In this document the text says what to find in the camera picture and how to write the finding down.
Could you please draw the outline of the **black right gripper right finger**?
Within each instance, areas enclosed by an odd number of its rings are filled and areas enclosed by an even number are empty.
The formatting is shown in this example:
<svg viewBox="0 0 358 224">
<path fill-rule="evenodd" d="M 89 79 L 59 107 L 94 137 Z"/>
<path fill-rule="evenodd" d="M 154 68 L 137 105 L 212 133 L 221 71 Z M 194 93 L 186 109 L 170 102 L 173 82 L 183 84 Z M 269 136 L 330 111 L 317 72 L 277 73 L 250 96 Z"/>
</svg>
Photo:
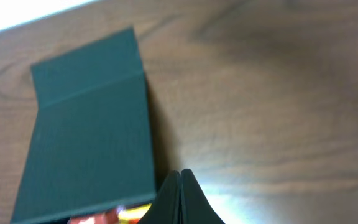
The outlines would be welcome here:
<svg viewBox="0 0 358 224">
<path fill-rule="evenodd" d="M 224 224 L 209 204 L 191 169 L 181 171 L 180 197 L 183 224 Z"/>
</svg>

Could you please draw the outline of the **black gift box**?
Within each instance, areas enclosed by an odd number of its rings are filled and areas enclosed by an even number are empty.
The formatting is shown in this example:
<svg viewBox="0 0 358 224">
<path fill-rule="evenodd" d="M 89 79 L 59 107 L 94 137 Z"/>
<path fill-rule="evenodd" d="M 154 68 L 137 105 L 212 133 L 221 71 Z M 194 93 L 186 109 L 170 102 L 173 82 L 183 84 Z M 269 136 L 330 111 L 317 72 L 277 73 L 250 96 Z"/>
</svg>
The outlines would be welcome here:
<svg viewBox="0 0 358 224">
<path fill-rule="evenodd" d="M 133 28 L 31 67 L 38 101 L 12 223 L 51 223 L 156 194 Z"/>
</svg>

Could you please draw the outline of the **red Hello Panda box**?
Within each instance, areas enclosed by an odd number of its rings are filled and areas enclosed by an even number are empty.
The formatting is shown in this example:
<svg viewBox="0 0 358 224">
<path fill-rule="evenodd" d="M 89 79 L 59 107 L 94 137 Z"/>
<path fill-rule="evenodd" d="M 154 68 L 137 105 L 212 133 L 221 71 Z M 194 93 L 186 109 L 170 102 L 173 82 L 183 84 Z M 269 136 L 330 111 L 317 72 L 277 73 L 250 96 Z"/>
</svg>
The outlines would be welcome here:
<svg viewBox="0 0 358 224">
<path fill-rule="evenodd" d="M 68 224 L 117 224 L 119 217 L 115 209 L 81 217 L 71 217 Z"/>
</svg>

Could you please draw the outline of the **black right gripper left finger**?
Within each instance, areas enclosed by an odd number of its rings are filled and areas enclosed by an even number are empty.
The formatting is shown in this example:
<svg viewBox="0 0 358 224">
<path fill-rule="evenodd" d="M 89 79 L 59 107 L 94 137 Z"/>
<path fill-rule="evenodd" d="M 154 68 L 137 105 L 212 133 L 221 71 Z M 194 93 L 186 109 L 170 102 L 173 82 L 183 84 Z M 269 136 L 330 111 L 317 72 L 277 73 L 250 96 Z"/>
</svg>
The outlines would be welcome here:
<svg viewBox="0 0 358 224">
<path fill-rule="evenodd" d="M 179 224 L 180 174 L 171 171 L 165 178 L 155 200 L 138 224 Z"/>
</svg>

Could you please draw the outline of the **yellow sandwich cracker packet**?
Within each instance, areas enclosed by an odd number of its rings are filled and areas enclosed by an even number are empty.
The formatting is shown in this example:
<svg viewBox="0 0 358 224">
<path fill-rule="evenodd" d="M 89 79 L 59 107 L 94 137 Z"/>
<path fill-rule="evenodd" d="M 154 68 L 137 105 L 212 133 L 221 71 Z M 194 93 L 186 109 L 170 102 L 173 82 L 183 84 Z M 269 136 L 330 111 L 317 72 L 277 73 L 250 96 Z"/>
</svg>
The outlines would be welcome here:
<svg viewBox="0 0 358 224">
<path fill-rule="evenodd" d="M 122 208 L 117 212 L 119 224 L 137 224 L 139 220 L 148 212 L 151 203 L 134 208 Z"/>
</svg>

